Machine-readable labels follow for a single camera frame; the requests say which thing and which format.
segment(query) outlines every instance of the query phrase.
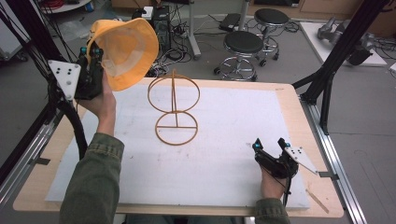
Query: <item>wire sculpture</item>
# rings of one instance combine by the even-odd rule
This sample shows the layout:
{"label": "wire sculpture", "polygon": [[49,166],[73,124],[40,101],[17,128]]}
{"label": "wire sculpture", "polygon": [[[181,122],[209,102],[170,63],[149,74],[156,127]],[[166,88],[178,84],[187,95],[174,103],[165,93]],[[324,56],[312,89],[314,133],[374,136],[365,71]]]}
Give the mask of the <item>wire sculpture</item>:
{"label": "wire sculpture", "polygon": [[[154,105],[154,103],[152,103],[152,101],[150,99],[150,93],[151,93],[153,87],[156,84],[158,84],[159,82],[161,82],[163,80],[166,80],[168,78],[172,78],[172,90],[171,90],[172,109],[170,111],[167,111],[165,109],[160,109],[158,106]],[[197,97],[195,103],[192,106],[188,107],[187,109],[184,109],[184,110],[177,109],[175,78],[185,79],[185,80],[189,81],[198,90],[198,97]],[[165,144],[171,145],[171,146],[181,146],[181,145],[189,143],[196,136],[196,134],[198,133],[198,122],[195,119],[195,117],[193,115],[191,115],[190,113],[188,113],[187,111],[192,109],[193,107],[195,107],[198,104],[200,96],[201,96],[201,93],[200,93],[198,85],[192,79],[190,79],[188,77],[184,77],[182,75],[176,74],[176,70],[175,69],[173,70],[172,75],[166,75],[166,76],[163,76],[163,77],[157,77],[148,85],[148,101],[149,101],[149,103],[152,105],[152,107],[154,107],[155,109],[157,109],[157,110],[159,110],[159,111],[164,113],[162,116],[160,116],[160,118],[157,120],[157,122],[155,124],[155,133],[156,133],[157,137],[162,142],[164,142]],[[180,115],[186,115],[187,118],[190,118],[190,120],[193,121],[193,124],[192,125],[181,124],[179,122],[179,116]],[[172,124],[172,125],[162,124],[161,121],[164,121],[166,119],[165,117],[169,117],[169,116],[175,116],[174,124]],[[181,129],[194,130],[194,133],[193,133],[192,137],[188,138],[187,140],[181,141],[181,142],[177,142],[177,143],[165,140],[164,137],[163,137],[163,134],[162,134],[163,131],[165,131],[165,130],[175,130],[175,129],[177,129],[177,130],[181,130]]]}

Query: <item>white paper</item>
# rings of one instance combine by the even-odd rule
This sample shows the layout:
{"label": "white paper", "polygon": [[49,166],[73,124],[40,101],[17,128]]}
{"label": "white paper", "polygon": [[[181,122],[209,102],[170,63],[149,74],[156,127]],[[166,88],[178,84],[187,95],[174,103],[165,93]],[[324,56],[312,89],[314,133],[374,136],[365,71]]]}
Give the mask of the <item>white paper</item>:
{"label": "white paper", "polygon": [[[170,87],[153,88],[151,102],[171,109]],[[278,158],[277,140],[290,142],[274,91],[201,88],[201,99],[188,112],[199,125],[198,134],[186,145],[173,147],[155,134],[163,114],[148,101],[148,86],[137,84],[115,92],[116,137],[124,144],[120,175],[120,203],[255,206],[260,199],[261,170],[252,144],[259,137],[264,150]],[[177,87],[177,109],[194,104],[195,87]],[[96,117],[82,119],[87,140],[96,130]],[[175,131],[173,140],[183,136]],[[61,202],[74,167],[78,149],[73,140],[64,153],[47,201]],[[295,176],[288,208],[306,209],[302,177]]]}

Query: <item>white triangular marker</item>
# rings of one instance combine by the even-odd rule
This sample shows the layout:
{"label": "white triangular marker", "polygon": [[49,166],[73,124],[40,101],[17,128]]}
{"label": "white triangular marker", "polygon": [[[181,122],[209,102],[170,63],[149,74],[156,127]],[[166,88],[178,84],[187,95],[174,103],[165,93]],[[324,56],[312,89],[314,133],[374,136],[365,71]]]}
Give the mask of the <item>white triangular marker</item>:
{"label": "white triangular marker", "polygon": [[66,99],[72,101],[76,93],[81,66],[76,63],[64,63],[49,60],[49,67],[58,80]]}
{"label": "white triangular marker", "polygon": [[318,174],[318,170],[315,165],[309,160],[309,157],[306,155],[305,151],[302,147],[285,147],[286,152],[298,163],[300,163],[303,167],[314,173]]}

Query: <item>black stool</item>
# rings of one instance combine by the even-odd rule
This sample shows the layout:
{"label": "black stool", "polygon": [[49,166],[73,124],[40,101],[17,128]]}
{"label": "black stool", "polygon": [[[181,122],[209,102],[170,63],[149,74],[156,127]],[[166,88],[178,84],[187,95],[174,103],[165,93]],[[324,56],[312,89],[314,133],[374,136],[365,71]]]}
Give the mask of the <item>black stool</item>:
{"label": "black stool", "polygon": [[253,33],[234,31],[224,37],[224,48],[235,56],[227,58],[219,67],[215,68],[216,75],[222,74],[221,79],[229,78],[236,81],[257,79],[254,65],[246,58],[254,58],[262,51],[262,40]]}
{"label": "black stool", "polygon": [[269,33],[274,28],[276,29],[286,25],[286,23],[289,22],[289,17],[279,10],[272,8],[262,8],[254,13],[254,20],[258,24],[264,26],[264,29],[262,30],[262,42],[264,43],[262,52],[264,52],[264,57],[260,61],[260,66],[265,66],[268,52],[273,52],[276,50],[276,54],[274,55],[273,59],[277,60],[279,57],[279,45],[271,36],[269,36]]}

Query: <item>gray floor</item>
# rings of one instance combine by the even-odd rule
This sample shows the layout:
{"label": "gray floor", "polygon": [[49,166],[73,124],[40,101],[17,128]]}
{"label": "gray floor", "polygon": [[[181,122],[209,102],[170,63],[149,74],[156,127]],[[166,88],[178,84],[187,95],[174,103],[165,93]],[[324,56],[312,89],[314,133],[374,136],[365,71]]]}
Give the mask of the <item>gray floor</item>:
{"label": "gray floor", "polygon": [[[90,25],[100,18],[113,19],[111,10],[97,8],[93,13],[75,10],[59,15],[59,21],[82,20]],[[196,20],[196,27],[210,21]],[[221,32],[211,21],[207,33]],[[198,61],[172,64],[184,76],[199,79],[219,79],[213,69],[230,54],[223,49],[224,35],[197,35],[202,51]],[[281,51],[278,61],[268,60],[263,68],[256,66],[258,81],[293,83],[316,72],[320,61],[304,34],[284,32],[276,37]],[[75,52],[85,40],[75,39],[68,44]],[[329,131],[344,165],[350,184],[368,223],[396,223],[396,79],[388,71],[395,61],[387,60],[386,67],[342,66],[333,81]],[[46,103],[46,83],[32,62],[11,62],[0,67],[0,162],[18,144],[35,117]],[[303,93],[306,87],[297,90]],[[12,209],[18,190],[0,211],[0,223],[56,223],[56,213],[23,213]],[[296,218],[292,223],[350,223],[347,214],[341,218]]]}

